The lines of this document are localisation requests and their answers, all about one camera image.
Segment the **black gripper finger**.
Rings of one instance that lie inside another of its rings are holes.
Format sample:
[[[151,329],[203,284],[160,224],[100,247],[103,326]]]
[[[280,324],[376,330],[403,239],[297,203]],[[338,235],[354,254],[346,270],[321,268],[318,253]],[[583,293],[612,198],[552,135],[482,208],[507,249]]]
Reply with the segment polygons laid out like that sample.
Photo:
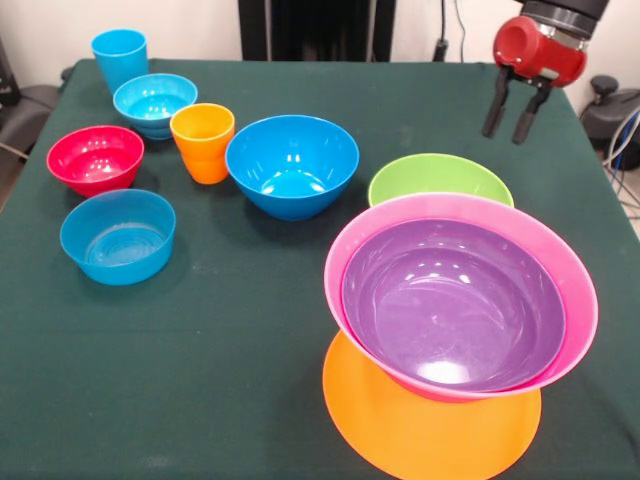
[[[512,135],[512,142],[514,144],[520,145],[527,139],[538,110],[547,101],[551,90],[552,85],[547,80],[540,81],[536,84],[536,93],[530,98],[516,124]]]
[[[501,66],[495,82],[494,98],[482,127],[482,134],[486,138],[492,138],[500,126],[509,96],[509,84],[512,80],[513,69],[510,66]]]

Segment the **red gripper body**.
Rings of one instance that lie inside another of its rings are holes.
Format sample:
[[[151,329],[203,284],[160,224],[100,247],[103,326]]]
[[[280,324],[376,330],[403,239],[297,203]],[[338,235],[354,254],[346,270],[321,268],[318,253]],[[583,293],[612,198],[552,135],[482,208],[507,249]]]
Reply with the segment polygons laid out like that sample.
[[[493,43],[497,65],[511,67],[526,79],[545,78],[554,87],[565,87],[581,76],[586,50],[586,40],[524,15],[505,22]]]

